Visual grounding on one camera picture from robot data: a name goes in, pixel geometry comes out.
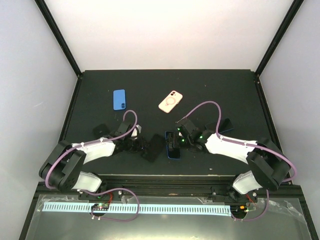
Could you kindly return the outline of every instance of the white perforated strip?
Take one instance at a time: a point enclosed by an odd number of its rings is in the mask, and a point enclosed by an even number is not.
[[[95,203],[45,202],[43,212],[90,213]],[[134,214],[137,204],[111,203],[108,210],[95,210],[95,213]],[[231,216],[230,206],[226,205],[178,205],[140,204],[139,214],[178,214],[178,215],[218,215]]]

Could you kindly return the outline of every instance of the white wall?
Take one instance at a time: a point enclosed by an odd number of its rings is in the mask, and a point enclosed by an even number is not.
[[[34,0],[0,2],[0,239],[21,233],[76,84]]]
[[[320,1],[307,0],[261,75],[284,153],[320,234]]]
[[[82,71],[255,71],[293,0],[46,2]]]

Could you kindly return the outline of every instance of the black metal frame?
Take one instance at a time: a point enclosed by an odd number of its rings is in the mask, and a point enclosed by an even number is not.
[[[266,97],[264,95],[263,88],[260,83],[260,75],[265,69],[268,61],[270,60],[272,54],[274,53],[275,49],[277,48],[279,42],[281,41],[282,37],[284,36],[286,30],[288,29],[290,23],[292,22],[293,18],[295,17],[296,13],[298,12],[300,6],[302,5],[304,0],[294,0],[292,2],[291,7],[289,8],[287,14],[285,15],[280,27],[278,28],[272,42],[270,43],[268,49],[266,50],[266,53],[264,54],[258,68],[255,71],[255,74],[253,75],[253,81],[256,86],[256,91],[260,99],[261,107],[265,116],[266,124],[269,129],[269,133],[271,136],[271,140],[278,146],[278,148],[281,149],[280,146],[280,141],[277,136],[277,132],[270,114],[270,110],[268,108],[268,104],[266,101]],[[75,74],[78,77],[71,103],[66,115],[65,122],[63,124],[63,128],[61,131],[61,135],[59,140],[64,140],[69,123],[70,123],[70,118],[73,113],[73,109],[77,100],[77,96],[80,90],[80,86],[82,83],[82,72],[80,68],[78,67],[78,64],[76,63],[75,58],[73,57],[66,41],[64,40],[64,37],[62,33],[60,32],[52,14],[50,13],[50,10],[48,6],[46,5],[44,0],[35,0],[36,4],[38,5],[40,11],[43,14],[43,17],[45,18],[46,22],[48,23],[50,29],[52,30],[56,40],[58,41],[60,47],[62,48],[66,58],[68,59],[70,65],[72,66]],[[200,178],[200,177],[165,177],[165,176],[108,176],[108,181],[113,187],[127,187],[129,189],[132,189],[135,186],[138,186],[140,189],[143,189],[143,192],[148,195],[154,195],[154,196],[159,196],[161,194],[161,188],[154,188],[155,184],[161,184],[164,186],[167,186],[171,189],[179,189],[179,194],[183,195],[184,191],[185,194],[189,194],[189,191],[186,191],[188,187],[192,185],[192,188],[195,189],[195,193],[197,192],[199,195],[202,196],[207,196],[210,194],[210,190],[212,189],[212,185],[225,185],[229,184],[232,179],[228,179],[228,177],[211,177],[208,178],[206,177],[205,179]],[[32,220],[32,216],[34,214],[38,199],[40,195],[52,195],[56,194],[59,195],[61,192],[57,190],[50,190],[45,187],[45,185],[40,182],[38,184],[38,187],[36,188],[34,197],[31,202],[31,206],[29,209],[29,212],[27,214],[24,226],[22,228],[22,232],[20,235],[20,240],[23,240],[27,236],[27,232]],[[67,192],[65,193],[66,195],[78,195],[77,192]],[[265,196],[265,191],[264,190],[259,190],[257,192],[259,196]],[[311,235],[311,238],[313,240],[318,240],[318,235],[315,229],[315,226],[313,224],[310,211],[308,209],[304,194],[302,192],[302,189],[298,185],[292,185],[291,182],[287,184],[283,184],[280,186],[278,191],[276,192],[271,192],[270,193],[271,198],[298,198],[300,205],[302,207],[302,211],[304,214],[304,217],[307,222],[307,226]]]

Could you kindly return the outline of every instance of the pink smartphone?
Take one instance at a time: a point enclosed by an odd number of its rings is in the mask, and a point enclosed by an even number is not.
[[[165,113],[170,113],[170,111],[181,101],[182,94],[173,90],[169,95],[159,104],[159,108]]]

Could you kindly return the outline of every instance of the black tabletop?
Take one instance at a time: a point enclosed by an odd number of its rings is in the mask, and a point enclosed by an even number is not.
[[[165,135],[175,129],[175,122],[196,105],[212,100],[229,118],[234,129],[225,135],[243,140],[270,138],[266,120],[250,70],[87,70],[84,72],[65,139],[72,143],[94,139],[93,128],[105,123],[115,130],[125,110],[113,109],[113,91],[124,89],[126,110],[134,110],[141,135],[150,140],[153,134]],[[183,95],[170,112],[158,108],[172,91]],[[218,110],[206,104],[189,117],[197,126],[215,122]],[[181,151],[180,160],[168,159],[165,148],[151,163],[140,154],[119,153],[83,166],[83,170],[113,175],[236,175],[248,166],[235,159],[207,153]]]

